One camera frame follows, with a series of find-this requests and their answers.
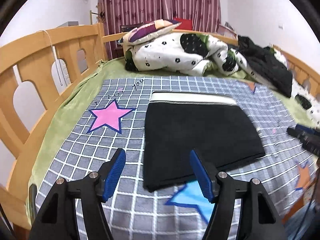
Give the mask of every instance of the bed headboard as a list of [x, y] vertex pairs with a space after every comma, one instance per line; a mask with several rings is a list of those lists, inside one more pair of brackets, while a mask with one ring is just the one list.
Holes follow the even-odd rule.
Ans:
[[316, 97], [320, 93], [320, 75], [306, 63], [283, 51], [278, 46], [273, 45], [273, 48], [279, 50], [287, 58], [289, 69], [300, 85], [303, 85], [305, 81], [309, 81], [309, 93]]
[[[44, 135], [53, 115], [74, 87], [96, 70], [98, 61], [107, 59], [101, 39], [103, 36], [103, 24], [98, 23], [55, 28], [47, 30], [47, 33], [40, 31], [0, 47], [0, 139], [17, 159], [8, 191], [0, 188], [0, 202], [9, 219], [16, 213], [18, 221], [16, 218], [11, 221], [24, 228], [29, 226], [25, 218], [28, 181]], [[57, 58], [66, 63], [70, 78], [71, 84], [61, 94], [51, 74], [54, 63], [51, 45], [55, 46]], [[84, 50], [88, 65], [82, 73], [77, 64], [77, 52], [80, 49]], [[18, 87], [13, 71], [15, 65], [21, 81], [34, 84], [45, 108], [31, 132], [13, 106], [13, 95]]]

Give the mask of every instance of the pillow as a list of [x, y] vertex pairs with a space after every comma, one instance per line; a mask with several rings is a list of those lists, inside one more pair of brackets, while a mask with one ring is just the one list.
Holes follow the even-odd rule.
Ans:
[[177, 30], [190, 30], [192, 31], [192, 21], [182, 18], [173, 18], [174, 20], [181, 22], [181, 25], [177, 27]]
[[138, 45], [170, 32], [181, 24], [175, 20], [155, 20], [125, 34], [119, 44]]

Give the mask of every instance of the curtain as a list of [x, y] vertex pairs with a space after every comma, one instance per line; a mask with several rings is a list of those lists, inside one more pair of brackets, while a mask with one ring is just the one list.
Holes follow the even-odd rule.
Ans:
[[172, 17], [192, 20], [192, 29], [214, 33], [221, 23], [220, 0], [171, 0]]
[[[216, 32], [221, 22], [220, 0], [98, 0], [104, 13], [105, 35], [119, 33], [121, 25], [173, 17], [192, 20], [193, 29]], [[108, 42], [108, 58], [116, 42]]]

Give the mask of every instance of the red pillow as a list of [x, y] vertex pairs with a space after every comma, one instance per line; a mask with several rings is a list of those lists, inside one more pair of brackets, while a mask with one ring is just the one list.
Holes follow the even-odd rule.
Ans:
[[192, 21], [187, 19], [181, 19], [181, 18], [173, 18], [176, 21], [181, 22], [181, 24], [176, 28], [176, 30], [190, 30], [192, 31]]

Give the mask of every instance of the blue star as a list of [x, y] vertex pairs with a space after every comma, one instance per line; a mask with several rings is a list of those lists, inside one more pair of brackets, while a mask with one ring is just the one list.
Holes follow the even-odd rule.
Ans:
[[202, 219], [208, 224], [214, 204], [211, 204], [203, 195], [198, 181], [188, 182], [176, 192], [165, 205], [196, 208]]

